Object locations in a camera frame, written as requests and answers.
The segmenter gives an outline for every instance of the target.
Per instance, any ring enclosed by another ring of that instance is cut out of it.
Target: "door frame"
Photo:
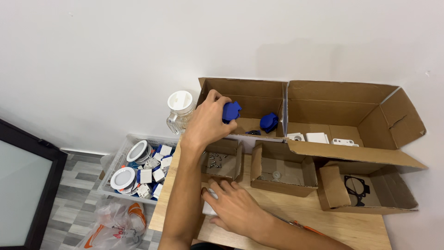
[[[23,246],[0,246],[0,250],[38,250],[42,244],[68,155],[52,144],[0,119],[0,140],[52,161],[36,212]]]

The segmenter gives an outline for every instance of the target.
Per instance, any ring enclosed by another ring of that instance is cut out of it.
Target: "plastic crate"
[[[134,197],[126,194],[118,194],[114,192],[114,189],[111,187],[109,181],[111,180],[112,175],[121,168],[122,165],[126,165],[127,162],[127,154],[131,150],[131,148],[136,145],[141,140],[146,140],[148,144],[151,146],[159,146],[159,144],[177,147],[178,139],[174,138],[165,138],[165,137],[156,137],[156,136],[148,136],[148,135],[137,135],[137,134],[128,134],[122,147],[120,147],[117,152],[114,160],[112,161],[105,177],[103,178],[100,186],[97,188],[97,192],[99,194],[112,195],[123,199],[133,200],[136,202],[143,202],[148,204],[157,204],[157,201]]]

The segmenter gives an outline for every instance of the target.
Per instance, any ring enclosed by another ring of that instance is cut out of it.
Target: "light wood surface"
[[[180,146],[178,144],[148,227],[150,229],[163,230],[165,213],[179,159]],[[324,212],[321,210],[316,191],[308,197],[302,198],[252,188],[250,187],[250,167],[251,155],[244,154],[241,175],[236,181],[256,199],[263,209],[289,221],[297,220],[302,225],[312,227],[356,250],[391,249],[382,215]],[[203,182],[202,186],[208,186],[208,183]],[[271,249],[261,246],[247,237],[227,232],[210,224],[210,218],[210,216],[205,216],[205,221],[199,232],[199,240],[243,250]]]

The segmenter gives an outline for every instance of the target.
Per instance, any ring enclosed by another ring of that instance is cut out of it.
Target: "black gasket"
[[[361,182],[362,186],[364,187],[364,190],[362,191],[362,193],[358,194],[358,193],[356,193],[355,190],[347,187],[347,180],[350,178],[355,178]],[[349,175],[344,176],[344,185],[345,185],[345,188],[347,189],[347,193],[356,196],[356,198],[358,199],[358,203],[356,204],[356,206],[365,206],[365,204],[363,202],[361,202],[361,200],[363,197],[366,196],[366,194],[370,194],[370,186],[366,185],[365,181],[363,179],[356,178],[356,177],[349,176]]]

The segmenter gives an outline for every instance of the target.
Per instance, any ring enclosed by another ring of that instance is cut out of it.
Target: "human hand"
[[[229,124],[222,122],[222,111],[225,103],[231,102],[215,89],[210,90],[205,101],[193,112],[193,116],[181,140],[184,148],[203,151],[210,143],[227,136],[238,125],[235,120]]]
[[[218,215],[211,218],[210,223],[258,241],[263,233],[262,229],[272,224],[272,215],[261,209],[248,191],[235,181],[230,185],[224,180],[220,186],[213,179],[208,183],[218,195],[216,200],[205,187],[202,188],[203,199]]]

